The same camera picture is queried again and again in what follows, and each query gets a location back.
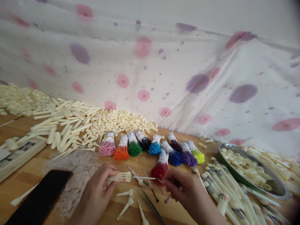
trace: white cloth backdrop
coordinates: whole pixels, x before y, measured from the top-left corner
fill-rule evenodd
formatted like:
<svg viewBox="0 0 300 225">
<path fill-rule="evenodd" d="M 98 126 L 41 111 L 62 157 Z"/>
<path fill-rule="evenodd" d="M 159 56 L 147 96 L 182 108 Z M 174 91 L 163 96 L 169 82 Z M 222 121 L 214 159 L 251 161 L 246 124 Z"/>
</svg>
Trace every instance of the white cloth backdrop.
<svg viewBox="0 0 300 225">
<path fill-rule="evenodd" d="M 0 79 L 126 109 L 171 130 L 299 155 L 300 51 L 251 32 L 126 20 L 89 2 L 2 0 Z"/>
</svg>

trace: left hand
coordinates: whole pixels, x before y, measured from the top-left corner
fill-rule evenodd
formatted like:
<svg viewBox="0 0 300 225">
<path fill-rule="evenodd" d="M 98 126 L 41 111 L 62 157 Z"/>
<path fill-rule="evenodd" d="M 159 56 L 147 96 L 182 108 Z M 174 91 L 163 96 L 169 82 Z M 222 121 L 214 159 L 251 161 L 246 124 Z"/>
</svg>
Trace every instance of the left hand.
<svg viewBox="0 0 300 225">
<path fill-rule="evenodd" d="M 115 176 L 118 173 L 113 164 L 102 164 L 85 186 L 80 202 L 67 224 L 95 224 L 103 215 L 118 183 L 113 181 L 105 189 L 103 186 L 105 180 L 107 177 Z"/>
</svg>

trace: hand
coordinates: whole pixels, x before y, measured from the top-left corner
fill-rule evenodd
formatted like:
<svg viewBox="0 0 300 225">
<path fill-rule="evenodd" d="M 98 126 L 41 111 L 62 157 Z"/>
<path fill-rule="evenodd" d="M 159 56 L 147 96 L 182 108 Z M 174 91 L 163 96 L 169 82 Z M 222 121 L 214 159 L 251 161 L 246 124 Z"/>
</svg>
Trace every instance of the hand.
<svg viewBox="0 0 300 225">
<path fill-rule="evenodd" d="M 227 224 L 194 174 L 169 169 L 161 183 L 198 224 Z"/>
<path fill-rule="evenodd" d="M 80 202 L 67 224 L 95 224 L 104 213 L 113 190 L 118 182 L 111 182 L 105 189 L 104 183 L 108 176 L 115 176 L 119 172 L 109 163 L 102 164 L 88 181 Z"/>
</svg>

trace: bundle of colored wires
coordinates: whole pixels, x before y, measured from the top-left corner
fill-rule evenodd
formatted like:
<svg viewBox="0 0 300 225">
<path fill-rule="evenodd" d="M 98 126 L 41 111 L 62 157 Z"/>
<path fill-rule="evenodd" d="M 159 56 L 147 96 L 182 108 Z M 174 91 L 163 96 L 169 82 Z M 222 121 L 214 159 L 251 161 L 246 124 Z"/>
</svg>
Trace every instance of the bundle of colored wires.
<svg viewBox="0 0 300 225">
<path fill-rule="evenodd" d="M 180 142 L 180 145 L 182 147 L 183 164 L 187 166 L 195 167 L 198 164 L 198 160 L 190 152 L 190 149 L 188 148 L 188 143 Z"/>
<path fill-rule="evenodd" d="M 128 136 L 122 135 L 119 146 L 112 154 L 115 160 L 125 160 L 129 158 L 127 143 L 128 143 Z"/>
<path fill-rule="evenodd" d="M 143 151 L 148 150 L 151 145 L 151 140 L 148 137 L 146 137 L 146 135 L 143 134 L 141 131 L 137 131 L 135 133 L 135 136 L 137 137 L 138 143 L 142 147 Z"/>
<path fill-rule="evenodd" d="M 111 156 L 115 150 L 115 134 L 114 132 L 109 132 L 103 145 L 100 146 L 98 153 L 101 156 Z"/>
<path fill-rule="evenodd" d="M 133 132 L 128 133 L 129 147 L 128 153 L 131 156 L 138 156 L 142 153 L 142 147 L 138 144 L 137 138 Z"/>
<path fill-rule="evenodd" d="M 177 151 L 175 151 L 167 141 L 162 141 L 160 144 L 162 149 L 166 151 L 166 153 L 169 155 L 169 162 L 172 166 L 179 166 L 183 163 L 183 158 L 181 157 L 181 154 Z"/>
<path fill-rule="evenodd" d="M 187 142 L 187 144 L 188 144 L 188 147 L 189 147 L 191 153 L 198 160 L 198 164 L 204 163 L 205 162 L 204 154 L 198 150 L 198 148 L 195 146 L 194 142 L 190 140 Z"/>
<path fill-rule="evenodd" d="M 152 138 L 153 141 L 148 149 L 148 152 L 150 155 L 159 155 L 162 151 L 162 148 L 159 145 L 161 137 L 158 134 L 154 134 Z"/>
<path fill-rule="evenodd" d="M 168 155 L 166 154 L 165 150 L 162 149 L 161 153 L 159 154 L 159 160 L 157 164 L 151 170 L 152 177 L 162 180 L 168 169 Z"/>
<path fill-rule="evenodd" d="M 180 146 L 180 144 L 178 143 L 178 141 L 176 140 L 176 137 L 174 136 L 173 132 L 170 132 L 167 135 L 167 138 L 169 139 L 170 142 L 170 146 L 177 152 L 179 152 L 180 154 L 182 154 L 182 147 Z"/>
</svg>

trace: red bundle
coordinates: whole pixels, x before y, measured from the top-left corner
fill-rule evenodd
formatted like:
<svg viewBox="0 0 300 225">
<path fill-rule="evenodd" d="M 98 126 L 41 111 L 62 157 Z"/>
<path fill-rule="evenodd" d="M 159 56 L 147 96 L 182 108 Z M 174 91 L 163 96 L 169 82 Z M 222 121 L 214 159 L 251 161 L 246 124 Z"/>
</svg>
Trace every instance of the red bundle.
<svg viewBox="0 0 300 225">
<path fill-rule="evenodd" d="M 162 149 L 162 152 L 159 154 L 159 160 L 158 160 L 157 164 L 151 170 L 152 177 L 158 178 L 160 180 L 163 179 L 166 171 L 169 169 L 168 158 L 169 158 L 169 155 L 167 155 L 165 150 Z"/>
</svg>

